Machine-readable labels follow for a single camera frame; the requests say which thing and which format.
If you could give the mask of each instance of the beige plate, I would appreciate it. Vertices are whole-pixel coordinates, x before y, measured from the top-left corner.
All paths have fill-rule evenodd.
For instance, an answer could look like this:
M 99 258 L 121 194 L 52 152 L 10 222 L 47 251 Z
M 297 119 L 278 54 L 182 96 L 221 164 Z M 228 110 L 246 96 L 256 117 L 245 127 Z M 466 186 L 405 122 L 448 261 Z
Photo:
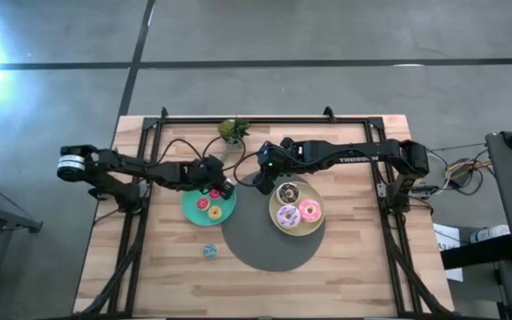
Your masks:
M 280 224 L 277 222 L 277 211 L 280 209 L 280 207 L 283 204 L 280 204 L 280 202 L 277 201 L 277 198 L 276 198 L 277 188 L 274 190 L 274 193 L 272 193 L 272 196 L 270 197 L 270 205 L 269 205 L 270 218 L 272 218 L 272 221 L 274 221 L 274 224 L 276 225 L 276 227 L 278 227 L 280 230 L 282 230 L 286 234 L 292 235 L 292 236 L 306 236 L 306 235 L 309 235 L 310 233 L 316 231 L 317 228 L 319 228 L 319 226 L 321 226 L 321 224 L 324 222 L 324 218 L 325 218 L 324 200 L 314 188 L 309 186 L 309 184 L 304 183 L 304 182 L 299 182 L 299 181 L 292 181 L 290 183 L 293 183 L 294 185 L 296 185 L 298 187 L 298 189 L 300 190 L 300 200 L 298 200 L 298 202 L 295 203 L 294 206 L 296 208 L 300 207 L 300 203 L 305 199 L 316 200 L 319 203 L 319 206 L 321 207 L 321 212 L 322 212 L 321 218 L 319 218 L 319 220 L 317 220 L 316 222 L 312 222 L 312 223 L 306 223 L 306 222 L 303 222 L 303 220 L 302 220 L 300 222 L 300 224 L 298 225 L 298 227 L 296 227 L 296 228 L 286 229 L 286 228 L 280 227 Z

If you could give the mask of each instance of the wooden tabletop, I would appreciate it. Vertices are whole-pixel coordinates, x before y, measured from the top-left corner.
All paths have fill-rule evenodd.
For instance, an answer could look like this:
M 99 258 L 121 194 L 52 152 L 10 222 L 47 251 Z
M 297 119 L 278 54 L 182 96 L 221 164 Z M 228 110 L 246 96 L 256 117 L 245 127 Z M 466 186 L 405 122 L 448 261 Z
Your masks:
M 389 139 L 411 138 L 405 116 L 383 118 Z M 120 119 L 114 140 L 120 153 L 136 156 L 142 120 L 142 116 Z M 278 144 L 287 136 L 296 141 L 365 142 L 364 128 L 357 124 L 256 124 L 249 133 L 244 139 L 247 153 L 258 150 L 265 140 Z M 165 124 L 160 154 L 175 138 L 185 139 L 203 152 L 216 136 L 215 124 Z M 220 140 L 209 153 L 221 156 L 224 149 L 225 143 Z M 233 150 L 225 165 L 236 162 L 240 153 L 241 150 Z M 177 142 L 164 160 L 194 157 L 187 145 Z M 255 159 L 245 161 L 238 169 L 242 177 L 256 171 Z M 116 176 L 130 180 L 127 176 Z M 315 256 L 289 272 L 260 271 L 243 264 L 227 247 L 220 226 L 198 227 L 188 222 L 180 210 L 181 193 L 154 186 L 134 316 L 395 316 L 370 165 L 336 165 L 302 178 L 324 198 L 326 230 Z M 115 208 L 113 201 L 100 203 L 97 218 Z M 428 210 L 413 207 L 407 217 L 414 267 L 429 290 L 452 309 Z M 134 219 L 133 226 L 137 226 L 139 218 Z M 124 215 L 116 213 L 93 228 L 74 311 L 87 307 L 111 277 L 123 221 Z M 219 247 L 219 256 L 214 260 L 203 256 L 208 243 Z M 121 307 L 128 277 L 129 272 L 122 283 L 118 303 Z M 409 306 L 402 273 L 401 283 Z

